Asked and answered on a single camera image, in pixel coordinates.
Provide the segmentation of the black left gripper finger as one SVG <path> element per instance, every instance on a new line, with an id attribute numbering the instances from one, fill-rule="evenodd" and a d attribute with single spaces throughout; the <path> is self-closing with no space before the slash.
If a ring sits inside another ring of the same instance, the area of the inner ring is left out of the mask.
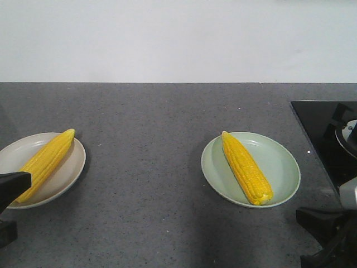
<path id="1" fill-rule="evenodd" d="M 1 213 L 31 186 L 32 177 L 28 172 L 1 174 Z"/>
<path id="2" fill-rule="evenodd" d="M 16 221 L 1 221 L 0 223 L 0 248 L 4 248 L 18 237 Z"/>

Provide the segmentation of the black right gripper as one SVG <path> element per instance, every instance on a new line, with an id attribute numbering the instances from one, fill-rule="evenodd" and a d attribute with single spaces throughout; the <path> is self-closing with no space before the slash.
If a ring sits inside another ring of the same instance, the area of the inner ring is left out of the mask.
<path id="1" fill-rule="evenodd" d="M 356 267 L 356 211 L 301 207 L 296 221 L 324 246 L 313 255 L 301 255 L 301 267 Z"/>

